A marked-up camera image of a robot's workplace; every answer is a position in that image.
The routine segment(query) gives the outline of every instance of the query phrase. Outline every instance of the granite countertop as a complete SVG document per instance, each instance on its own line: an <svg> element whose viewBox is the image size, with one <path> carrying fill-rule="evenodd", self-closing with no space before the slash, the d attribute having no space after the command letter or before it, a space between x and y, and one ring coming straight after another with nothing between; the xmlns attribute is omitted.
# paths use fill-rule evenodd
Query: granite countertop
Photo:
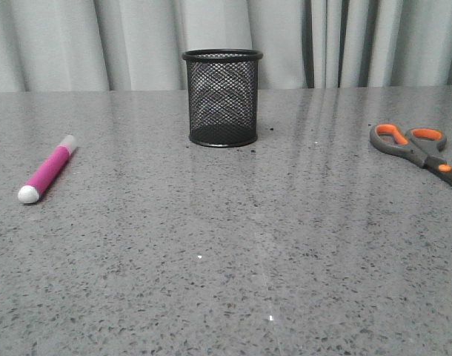
<svg viewBox="0 0 452 356"><path fill-rule="evenodd" d="M240 148L189 142L185 91L0 93L0 355L452 355L452 187L380 122L452 164L452 86L261 90Z"/></svg>

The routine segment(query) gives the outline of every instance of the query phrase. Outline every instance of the marker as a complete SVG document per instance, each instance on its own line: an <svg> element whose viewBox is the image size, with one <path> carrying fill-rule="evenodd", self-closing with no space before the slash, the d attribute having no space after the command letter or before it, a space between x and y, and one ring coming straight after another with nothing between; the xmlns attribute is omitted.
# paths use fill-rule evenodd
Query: marker
<svg viewBox="0 0 452 356"><path fill-rule="evenodd" d="M18 194L19 200L24 204L38 202L45 189L76 150L76 147L76 139L71 135L66 136L25 185L21 187Z"/></svg>

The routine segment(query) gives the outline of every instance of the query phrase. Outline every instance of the pen holder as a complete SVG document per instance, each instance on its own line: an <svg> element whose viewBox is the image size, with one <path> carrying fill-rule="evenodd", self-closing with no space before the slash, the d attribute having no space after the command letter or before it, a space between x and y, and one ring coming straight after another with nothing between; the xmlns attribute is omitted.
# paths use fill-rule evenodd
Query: pen holder
<svg viewBox="0 0 452 356"><path fill-rule="evenodd" d="M187 63L190 141L236 147L257 140L257 50L191 50Z"/></svg>

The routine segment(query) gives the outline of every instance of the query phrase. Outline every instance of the scissors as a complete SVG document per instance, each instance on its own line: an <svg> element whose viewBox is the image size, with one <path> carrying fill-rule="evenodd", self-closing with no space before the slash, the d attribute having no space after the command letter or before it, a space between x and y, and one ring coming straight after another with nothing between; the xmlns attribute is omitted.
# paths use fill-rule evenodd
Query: scissors
<svg viewBox="0 0 452 356"><path fill-rule="evenodd" d="M443 132L433 128L411 128L402 134L395 125L381 124L371 128L370 142L381 152L406 158L452 185L452 166L440 156L447 143Z"/></svg>

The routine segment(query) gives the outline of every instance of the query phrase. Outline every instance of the white marker cap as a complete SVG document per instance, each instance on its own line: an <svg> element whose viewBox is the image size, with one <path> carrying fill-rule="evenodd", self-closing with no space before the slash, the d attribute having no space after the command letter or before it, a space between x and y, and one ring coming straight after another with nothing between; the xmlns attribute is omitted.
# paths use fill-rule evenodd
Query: white marker cap
<svg viewBox="0 0 452 356"><path fill-rule="evenodd" d="M59 145L66 147L68 152L70 152L70 156L73 153L73 151L76 150L76 147L78 147L78 145L76 144L76 139L74 138L74 136L71 135L66 136L63 139L63 141L60 142Z"/></svg>
<svg viewBox="0 0 452 356"><path fill-rule="evenodd" d="M38 191L31 185L24 185L21 187L19 194L17 195L19 200L24 204L31 204L33 202L38 202L40 195Z"/></svg>

